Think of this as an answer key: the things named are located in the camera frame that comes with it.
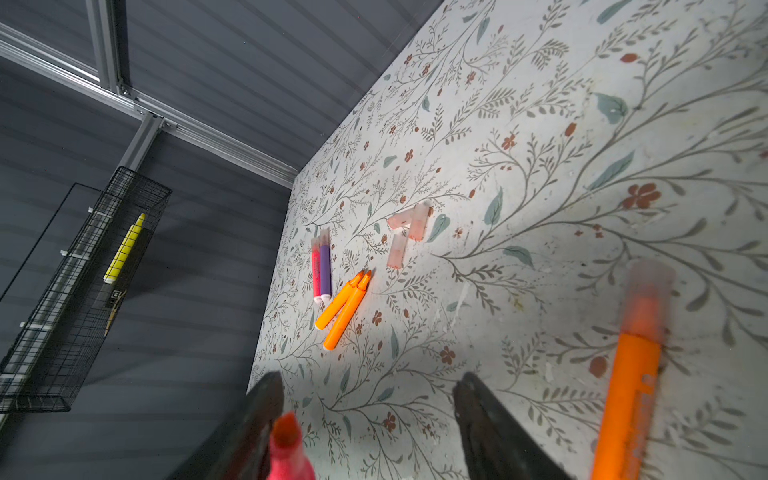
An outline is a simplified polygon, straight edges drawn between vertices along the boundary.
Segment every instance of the corrugated panel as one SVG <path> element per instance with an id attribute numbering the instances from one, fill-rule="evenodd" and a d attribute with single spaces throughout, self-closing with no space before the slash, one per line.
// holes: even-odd
<path id="1" fill-rule="evenodd" d="M 28 120 L 0 118 L 0 178 L 47 201 L 36 222 L 25 220 L 31 244 L 72 181 L 106 183 L 138 122 L 115 124 L 78 106 L 86 98 L 62 103 L 49 93 L 56 85 L 11 73 L 0 101 Z M 0 478 L 163 478 L 243 398 L 290 192 L 166 134 L 141 173 L 174 193 L 128 298 L 72 411 L 16 417 L 3 430 Z M 33 211 L 2 201 L 5 223 Z M 0 231 L 4 257 L 13 235 Z M 24 253 L 0 262 L 2 279 Z M 33 267 L 43 278 L 55 268 Z M 36 297 L 9 300 L 28 313 Z"/>
<path id="2" fill-rule="evenodd" d="M 438 0 L 129 0 L 131 83 L 303 167 Z"/>
<path id="3" fill-rule="evenodd" d="M 0 22 L 96 66 L 84 0 L 3 0 Z"/>

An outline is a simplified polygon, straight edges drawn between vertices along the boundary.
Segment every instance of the teal leaf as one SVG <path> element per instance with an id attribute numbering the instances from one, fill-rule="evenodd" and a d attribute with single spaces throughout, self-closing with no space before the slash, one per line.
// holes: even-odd
<path id="1" fill-rule="evenodd" d="M 397 341 L 397 334 L 395 333 L 395 327 L 392 327 L 392 338 L 390 338 L 390 342 L 392 343 L 392 358 L 396 359 L 397 356 L 400 354 L 400 343 Z"/>
<path id="2" fill-rule="evenodd" d="M 386 389 L 384 389 L 382 394 L 379 395 L 379 398 L 377 400 L 379 400 L 380 402 L 383 402 L 384 400 L 387 400 L 389 397 L 391 397 L 394 392 L 395 392 L 394 387 L 391 387 L 391 386 L 387 387 Z"/>
<path id="3" fill-rule="evenodd" d="M 346 434 L 349 436 L 349 439 L 352 440 L 352 423 L 349 422 L 349 419 L 346 418 L 346 415 L 342 416 L 341 419 L 344 421 L 344 426 L 346 427 Z"/>
<path id="4" fill-rule="evenodd" d="M 502 217 L 502 205 L 504 204 L 503 193 L 504 191 L 499 188 L 498 195 L 496 195 L 496 197 L 491 200 L 491 204 L 488 205 L 488 209 L 485 211 L 485 218 L 483 219 L 486 225 L 494 225 L 498 223 L 498 219 Z"/>
<path id="5" fill-rule="evenodd" d="M 507 247 L 504 249 L 504 255 L 512 255 L 514 258 L 533 268 L 531 252 L 527 251 L 523 247 Z"/>
<path id="6" fill-rule="evenodd" d="M 443 230 L 448 228 L 448 225 L 450 224 L 450 218 L 446 217 L 445 214 L 439 214 L 435 219 L 435 226 L 432 227 L 432 233 L 429 234 L 429 240 L 427 240 L 427 243 L 431 243 L 435 238 L 438 237 L 439 234 L 443 232 Z"/>
<path id="7" fill-rule="evenodd" d="M 618 11 L 621 10 L 627 3 L 631 1 L 632 0 L 621 0 L 620 2 L 616 2 L 610 7 L 606 8 L 605 10 L 603 10 L 601 14 L 598 15 L 598 23 L 600 25 L 603 25 L 605 22 L 610 20 L 612 16 L 616 15 Z"/>
<path id="8" fill-rule="evenodd" d="M 478 45 L 480 45 L 480 39 L 484 35 L 485 31 L 488 30 L 489 23 L 491 23 L 490 17 L 485 17 L 482 19 L 482 22 L 480 22 L 480 26 L 478 27 Z"/>
<path id="9" fill-rule="evenodd" d="M 610 164 L 608 168 L 605 169 L 605 171 L 598 177 L 597 180 L 592 182 L 592 185 L 587 187 L 587 190 L 594 190 L 595 188 L 600 188 L 603 185 L 607 184 L 618 174 L 623 172 L 624 170 L 627 170 L 627 167 L 629 167 L 629 164 L 632 163 L 632 159 L 634 158 L 634 150 L 629 153 L 626 157 L 622 158 L 621 160 L 617 160 L 614 163 Z"/>
<path id="10" fill-rule="evenodd" d="M 605 115 L 608 123 L 615 125 L 629 112 L 627 103 L 619 97 L 606 94 L 594 94 L 598 98 L 598 110 Z"/>
<path id="11" fill-rule="evenodd" d="M 349 373 L 352 372 L 352 367 L 348 366 L 346 368 L 346 372 L 344 372 L 344 375 L 341 377 L 341 391 L 344 392 L 346 390 L 346 384 L 349 383 Z"/>
<path id="12" fill-rule="evenodd" d="M 469 305 L 469 303 L 462 302 L 462 306 L 470 306 L 470 305 Z M 449 303 L 445 307 L 445 310 L 448 311 L 448 312 L 455 312 L 457 308 L 458 308 L 458 302 L 454 302 L 454 303 Z"/>

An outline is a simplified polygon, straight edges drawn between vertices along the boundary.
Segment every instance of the floral tablecloth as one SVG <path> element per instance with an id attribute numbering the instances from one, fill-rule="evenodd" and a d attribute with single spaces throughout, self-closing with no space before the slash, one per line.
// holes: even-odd
<path id="1" fill-rule="evenodd" d="M 768 475 L 766 23 L 747 0 L 437 10 L 293 188 L 251 385 L 281 371 L 322 478 L 466 478 L 465 371 L 588 478 L 638 257 L 677 271 L 643 478 Z M 422 201 L 388 269 L 386 218 Z M 331 353 L 321 227 L 335 291 L 376 271 Z"/>

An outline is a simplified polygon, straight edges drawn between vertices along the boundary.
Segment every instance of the capped orange marker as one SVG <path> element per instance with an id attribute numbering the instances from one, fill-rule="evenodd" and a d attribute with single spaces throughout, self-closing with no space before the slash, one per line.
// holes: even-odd
<path id="1" fill-rule="evenodd" d="M 592 480 L 636 480 L 640 474 L 673 280 L 674 270 L 655 260 L 632 267 Z"/>
<path id="2" fill-rule="evenodd" d="M 355 287 L 357 286 L 357 283 L 362 279 L 362 275 L 365 273 L 365 270 L 361 270 L 360 273 L 355 275 L 355 278 L 351 279 L 349 282 L 346 283 L 344 288 L 341 289 L 338 295 L 336 295 L 336 298 L 333 299 L 330 305 L 325 309 L 323 313 L 320 314 L 320 316 L 317 318 L 317 321 L 315 322 L 315 328 L 318 330 L 322 330 L 328 326 L 329 323 L 331 323 L 331 320 L 333 320 L 333 317 L 336 316 L 336 314 L 341 310 L 341 308 L 344 306 L 347 300 L 352 296 L 352 294 L 355 292 Z"/>
<path id="3" fill-rule="evenodd" d="M 355 287 L 355 291 L 352 293 L 352 296 L 349 298 L 349 300 L 347 300 L 346 305 L 344 305 L 344 308 L 339 314 L 339 318 L 336 319 L 336 323 L 334 323 L 333 327 L 331 327 L 331 331 L 328 333 L 326 341 L 323 342 L 324 349 L 330 351 L 335 349 L 336 345 L 339 344 L 341 335 L 344 334 L 346 326 L 349 325 L 349 321 L 357 311 L 357 307 L 360 305 L 360 302 L 362 302 L 362 298 L 366 295 L 366 291 L 368 290 L 368 282 L 371 280 L 372 275 L 373 272 L 368 270 L 368 273 L 366 273 L 362 280 L 360 280 L 360 282 L 357 284 L 357 287 Z"/>

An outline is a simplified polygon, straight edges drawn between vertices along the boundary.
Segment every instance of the wire basket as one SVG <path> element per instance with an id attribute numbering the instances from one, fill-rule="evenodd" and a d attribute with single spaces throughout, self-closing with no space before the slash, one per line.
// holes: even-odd
<path id="1" fill-rule="evenodd" d="M 0 362 L 0 412 L 67 412 L 131 285 L 171 190 L 125 167 Z"/>

